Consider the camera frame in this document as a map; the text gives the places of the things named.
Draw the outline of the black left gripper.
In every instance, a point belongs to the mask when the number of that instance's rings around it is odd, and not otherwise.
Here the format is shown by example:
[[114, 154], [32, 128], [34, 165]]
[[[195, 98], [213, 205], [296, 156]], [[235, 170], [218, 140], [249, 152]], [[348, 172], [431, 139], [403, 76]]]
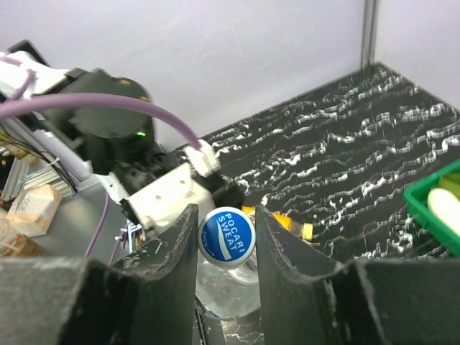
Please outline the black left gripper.
[[204, 178], [204, 186], [211, 192], [213, 202], [218, 207], [241, 208], [244, 203], [244, 192], [230, 178], [217, 172]]

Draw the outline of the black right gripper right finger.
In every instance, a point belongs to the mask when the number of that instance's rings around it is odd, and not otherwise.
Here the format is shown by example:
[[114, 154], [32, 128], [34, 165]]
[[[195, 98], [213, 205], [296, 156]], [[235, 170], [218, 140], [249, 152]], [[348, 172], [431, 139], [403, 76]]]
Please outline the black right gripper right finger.
[[457, 259], [340, 263], [255, 216], [261, 322], [267, 344], [457, 344]]

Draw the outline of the yellow juice bottle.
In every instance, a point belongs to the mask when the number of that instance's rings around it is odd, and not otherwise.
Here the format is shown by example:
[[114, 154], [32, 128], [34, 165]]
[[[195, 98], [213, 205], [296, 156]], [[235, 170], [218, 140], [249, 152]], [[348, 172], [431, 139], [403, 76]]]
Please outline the yellow juice bottle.
[[[241, 210], [252, 220], [255, 222], [256, 216], [256, 208], [255, 207], [248, 207], [243, 206]], [[294, 221], [289, 216], [284, 216], [279, 213], [272, 212], [272, 216], [274, 216], [277, 221], [291, 234], [302, 239], [305, 242], [311, 242], [313, 240], [313, 225], [310, 223], [298, 223]]]

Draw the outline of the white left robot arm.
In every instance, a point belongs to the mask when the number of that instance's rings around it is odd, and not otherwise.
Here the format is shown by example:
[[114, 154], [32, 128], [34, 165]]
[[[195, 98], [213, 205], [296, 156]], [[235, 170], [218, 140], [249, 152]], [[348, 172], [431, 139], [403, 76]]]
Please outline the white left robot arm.
[[101, 69], [51, 68], [28, 41], [1, 55], [1, 117], [17, 119], [73, 173], [89, 167], [126, 211], [243, 204], [211, 145], [140, 84]]

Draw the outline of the blue label clear bottle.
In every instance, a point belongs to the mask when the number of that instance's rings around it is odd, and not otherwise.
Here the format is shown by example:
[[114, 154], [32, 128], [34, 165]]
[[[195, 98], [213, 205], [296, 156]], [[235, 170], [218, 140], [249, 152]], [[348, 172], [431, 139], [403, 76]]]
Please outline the blue label clear bottle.
[[198, 227], [196, 296], [205, 313], [222, 321], [260, 307], [254, 224], [242, 210], [220, 207]]

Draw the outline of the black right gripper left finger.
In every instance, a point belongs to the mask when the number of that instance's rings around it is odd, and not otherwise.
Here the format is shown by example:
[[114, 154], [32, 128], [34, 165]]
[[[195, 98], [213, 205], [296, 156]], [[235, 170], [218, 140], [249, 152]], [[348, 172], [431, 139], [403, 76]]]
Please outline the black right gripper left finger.
[[107, 266], [77, 257], [1, 260], [3, 344], [191, 344], [198, 207]]

